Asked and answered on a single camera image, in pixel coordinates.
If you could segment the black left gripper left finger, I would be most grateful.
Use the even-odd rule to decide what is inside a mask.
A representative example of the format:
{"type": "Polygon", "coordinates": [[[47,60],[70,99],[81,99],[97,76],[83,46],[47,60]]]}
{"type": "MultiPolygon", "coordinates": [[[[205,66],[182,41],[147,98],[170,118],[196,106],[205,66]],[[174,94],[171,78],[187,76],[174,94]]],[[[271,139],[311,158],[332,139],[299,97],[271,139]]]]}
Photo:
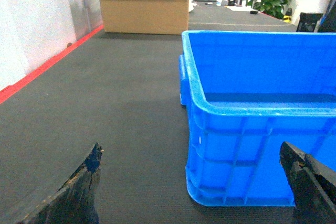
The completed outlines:
{"type": "Polygon", "coordinates": [[[102,153],[102,146],[95,143],[66,182],[18,223],[99,223],[94,203],[102,153]]]}

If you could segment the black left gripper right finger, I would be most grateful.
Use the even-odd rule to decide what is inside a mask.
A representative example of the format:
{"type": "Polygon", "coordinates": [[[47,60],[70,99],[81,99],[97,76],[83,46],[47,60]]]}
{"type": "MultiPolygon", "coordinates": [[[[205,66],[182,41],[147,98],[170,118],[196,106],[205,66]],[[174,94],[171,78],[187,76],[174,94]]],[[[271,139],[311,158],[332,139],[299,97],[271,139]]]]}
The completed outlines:
{"type": "Polygon", "coordinates": [[[289,142],[280,164],[294,197],[292,223],[335,223],[335,171],[289,142]]]}

